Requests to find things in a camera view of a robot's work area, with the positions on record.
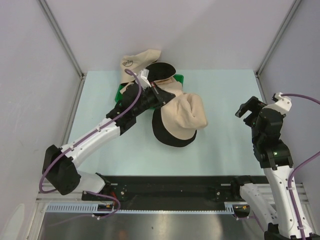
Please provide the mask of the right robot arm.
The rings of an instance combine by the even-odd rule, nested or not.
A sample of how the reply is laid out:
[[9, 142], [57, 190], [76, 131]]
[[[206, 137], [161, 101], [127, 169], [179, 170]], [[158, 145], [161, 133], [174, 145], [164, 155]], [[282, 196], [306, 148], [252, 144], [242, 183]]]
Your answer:
[[251, 128], [253, 153], [268, 180], [274, 203], [270, 204], [249, 175], [235, 177], [231, 196], [244, 200], [261, 227], [266, 240], [318, 240], [299, 198], [293, 159], [289, 147], [281, 140], [284, 118], [292, 108], [290, 94], [273, 95], [265, 104], [251, 97], [240, 105], [236, 117], [250, 112], [243, 121]]

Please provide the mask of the beige bucket hat pink lining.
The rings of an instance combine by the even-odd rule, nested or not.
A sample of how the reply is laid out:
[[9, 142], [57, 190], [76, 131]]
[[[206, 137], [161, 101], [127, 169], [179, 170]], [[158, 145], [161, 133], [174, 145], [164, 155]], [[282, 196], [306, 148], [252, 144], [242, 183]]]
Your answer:
[[165, 130], [180, 140], [189, 140], [208, 126], [203, 100], [195, 93], [180, 94], [163, 106], [160, 114]]

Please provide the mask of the beige hat black lining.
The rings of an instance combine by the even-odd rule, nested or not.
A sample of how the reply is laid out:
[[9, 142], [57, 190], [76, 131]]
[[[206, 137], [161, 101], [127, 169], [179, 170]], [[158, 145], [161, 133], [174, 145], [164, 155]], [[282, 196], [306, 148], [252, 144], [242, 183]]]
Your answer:
[[173, 65], [166, 62], [154, 62], [146, 67], [148, 70], [148, 81], [162, 81], [173, 77], [176, 69]]

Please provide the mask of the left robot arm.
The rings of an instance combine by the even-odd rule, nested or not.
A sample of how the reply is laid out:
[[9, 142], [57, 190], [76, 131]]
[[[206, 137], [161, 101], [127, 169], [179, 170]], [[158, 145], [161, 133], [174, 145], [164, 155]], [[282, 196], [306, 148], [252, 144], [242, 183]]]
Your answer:
[[42, 179], [47, 179], [53, 190], [61, 195], [70, 194], [85, 180], [77, 169], [87, 157], [128, 131], [137, 122], [137, 116], [149, 109], [163, 107], [174, 97], [155, 83], [146, 89], [136, 83], [130, 85], [95, 128], [71, 143], [61, 147], [53, 144], [46, 149]]

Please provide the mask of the beige logo bucket hat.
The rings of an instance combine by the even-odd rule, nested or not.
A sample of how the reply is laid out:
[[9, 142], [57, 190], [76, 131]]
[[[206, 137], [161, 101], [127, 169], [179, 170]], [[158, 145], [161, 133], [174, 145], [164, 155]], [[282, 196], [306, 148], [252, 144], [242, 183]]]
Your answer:
[[125, 55], [120, 61], [121, 68], [121, 84], [127, 84], [134, 80], [134, 77], [128, 75], [125, 69], [131, 70], [138, 74], [148, 65], [156, 62], [161, 56], [161, 51], [157, 49], [148, 49], [136, 55]]

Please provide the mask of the black bucket hat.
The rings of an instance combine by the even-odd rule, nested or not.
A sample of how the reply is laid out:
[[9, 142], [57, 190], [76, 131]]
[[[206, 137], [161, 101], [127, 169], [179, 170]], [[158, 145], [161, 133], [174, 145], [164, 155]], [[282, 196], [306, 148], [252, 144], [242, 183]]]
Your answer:
[[187, 145], [191, 144], [197, 136], [197, 130], [194, 132], [192, 137], [188, 139], [180, 139], [175, 136], [173, 136], [164, 126], [162, 122], [162, 116], [161, 116], [161, 110], [156, 109], [153, 112], [152, 115], [152, 131], [155, 136], [155, 138], [171, 147], [176, 147], [176, 148], [183, 148], [186, 147]]

